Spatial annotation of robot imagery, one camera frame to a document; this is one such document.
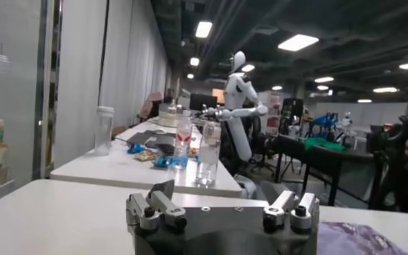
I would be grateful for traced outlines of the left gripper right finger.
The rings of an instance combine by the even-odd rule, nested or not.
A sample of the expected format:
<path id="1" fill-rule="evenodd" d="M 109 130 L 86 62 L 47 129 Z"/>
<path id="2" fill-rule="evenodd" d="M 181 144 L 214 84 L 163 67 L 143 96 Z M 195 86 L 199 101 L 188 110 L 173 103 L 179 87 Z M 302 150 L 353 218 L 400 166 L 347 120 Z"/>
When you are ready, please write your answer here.
<path id="1" fill-rule="evenodd" d="M 319 199 L 314 193 L 304 193 L 298 198 L 293 191 L 283 191 L 263 209 L 263 228 L 274 231 L 289 220 L 294 231 L 314 231 L 319 224 L 319 210 Z"/>

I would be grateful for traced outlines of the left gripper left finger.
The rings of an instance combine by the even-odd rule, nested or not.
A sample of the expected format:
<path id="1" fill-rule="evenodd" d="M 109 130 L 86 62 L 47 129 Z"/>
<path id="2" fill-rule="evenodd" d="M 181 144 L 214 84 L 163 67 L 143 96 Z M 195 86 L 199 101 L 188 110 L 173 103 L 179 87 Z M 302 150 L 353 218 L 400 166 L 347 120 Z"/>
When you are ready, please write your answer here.
<path id="1" fill-rule="evenodd" d="M 187 225 L 186 210 L 172 202 L 175 181 L 155 184 L 146 196 L 130 194 L 126 200 L 126 223 L 129 230 L 136 228 L 156 231 L 161 224 L 182 231 Z"/>

